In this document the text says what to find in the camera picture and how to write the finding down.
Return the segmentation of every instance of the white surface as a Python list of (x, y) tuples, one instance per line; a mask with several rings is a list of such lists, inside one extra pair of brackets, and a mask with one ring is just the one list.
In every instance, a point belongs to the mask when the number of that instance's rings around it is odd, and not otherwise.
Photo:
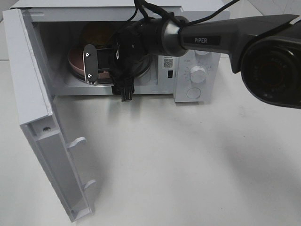
[(249, 0), (264, 15), (301, 15), (301, 0)]
[[(231, 0), (222, 0), (224, 4), (229, 3)], [(228, 8), (231, 13), (230, 19), (249, 17), (249, 16), (262, 16), (248, 0), (240, 0), (236, 4)]]
[(301, 110), (267, 105), (221, 59), (209, 105), (170, 96), (55, 100), (96, 213), (72, 224), (18, 126), (0, 62), (0, 225), (283, 226), (301, 223)]
[(301, 0), (288, 0), (284, 13), (301, 15)]

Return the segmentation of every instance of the microwave door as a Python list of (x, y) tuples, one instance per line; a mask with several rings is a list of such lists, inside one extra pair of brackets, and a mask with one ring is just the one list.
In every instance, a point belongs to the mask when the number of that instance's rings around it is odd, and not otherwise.
[(85, 189), (95, 181), (81, 182), (70, 152), (85, 138), (70, 143), (64, 138), (49, 92), (47, 61), (29, 13), (12, 9), (3, 15), (20, 127), (68, 216), (75, 221), (92, 212)]

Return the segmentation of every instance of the black cable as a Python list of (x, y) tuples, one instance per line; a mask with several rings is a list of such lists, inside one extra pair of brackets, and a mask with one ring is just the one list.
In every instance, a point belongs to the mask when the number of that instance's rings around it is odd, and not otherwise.
[(139, 11), (141, 12), (141, 14), (143, 15), (145, 21), (149, 21), (149, 19), (150, 19), (149, 15), (145, 11), (145, 9), (142, 7), (141, 0), (134, 0), (134, 4), (139, 9)]
[(125, 26), (127, 26), (131, 21), (132, 21), (132, 19), (134, 19), (134, 17), (137, 15), (137, 13), (138, 13), (138, 7), (136, 6), (135, 7), (135, 12), (134, 12), (134, 14), (127, 20), (127, 21), (125, 21), (110, 37), (109, 37), (109, 39), (107, 40), (107, 42), (106, 42), (106, 44), (105, 44), (105, 46), (107, 46), (108, 45), (108, 43), (110, 42), (110, 40), (120, 31), (120, 30), (122, 30)]
[(224, 5), (223, 7), (221, 7), (219, 10), (217, 10), (216, 12), (212, 13), (211, 15), (209, 16), (206, 16), (202, 19), (199, 19), (199, 20), (195, 20), (195, 21), (191, 21), (191, 22), (187, 22), (185, 23), (183, 26), (186, 27), (186, 26), (191, 26), (191, 25), (194, 25), (194, 24), (199, 24), (199, 23), (202, 23), (202, 22), (205, 22), (207, 20), (210, 20), (212, 19), (213, 17), (215, 17), (216, 15), (220, 14), (222, 11), (224, 11), (225, 9), (229, 8), (230, 6), (234, 5), (235, 3), (237, 3), (238, 1), (240, 0), (232, 0), (231, 2), (229, 2), (228, 4)]
[(199, 24), (202, 22), (205, 22), (207, 20), (212, 19), (213, 17), (217, 16), (218, 14), (220, 14), (222, 11), (224, 11), (225, 9), (229, 8), (230, 6), (234, 5), (235, 3), (237, 3), (240, 0), (232, 0), (231, 2), (227, 3), (226, 5), (224, 5), (223, 7), (221, 7), (219, 10), (217, 10), (216, 12), (212, 13), (211, 15), (204, 17), (202, 19), (199, 20), (195, 20), (195, 21), (191, 21), (191, 22), (183, 22), (183, 21), (178, 21), (175, 16), (171, 15), (170, 13), (168, 13), (167, 11), (165, 11), (163, 8), (148, 3), (145, 0), (134, 0), (134, 2), (137, 2), (137, 4), (139, 4), (140, 6), (145, 6), (147, 9), (149, 9), (150, 11), (160, 15), (161, 17), (166, 17), (168, 19), (171, 19), (176, 25), (180, 26), (180, 27), (186, 27), (186, 26), (191, 26), (194, 24)]

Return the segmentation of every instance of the white microwave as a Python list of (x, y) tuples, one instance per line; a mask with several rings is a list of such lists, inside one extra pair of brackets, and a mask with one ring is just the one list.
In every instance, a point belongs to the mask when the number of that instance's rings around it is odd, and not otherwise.
[[(223, 5), (220, 0), (152, 3), (190, 21)], [(72, 73), (68, 56), (89, 23), (115, 26), (134, 10), (132, 0), (20, 0), (3, 12), (20, 126), (71, 221), (93, 211), (85, 190), (95, 180), (81, 182), (69, 150), (85, 138), (66, 143), (53, 97), (112, 95), (110, 82), (93, 86), (81, 81)], [(223, 11), (212, 20), (229, 17)], [(134, 20), (141, 18), (138, 14)], [(190, 50), (182, 57), (154, 57), (135, 80), (134, 94), (170, 94), (175, 102), (209, 102), (220, 56)]]

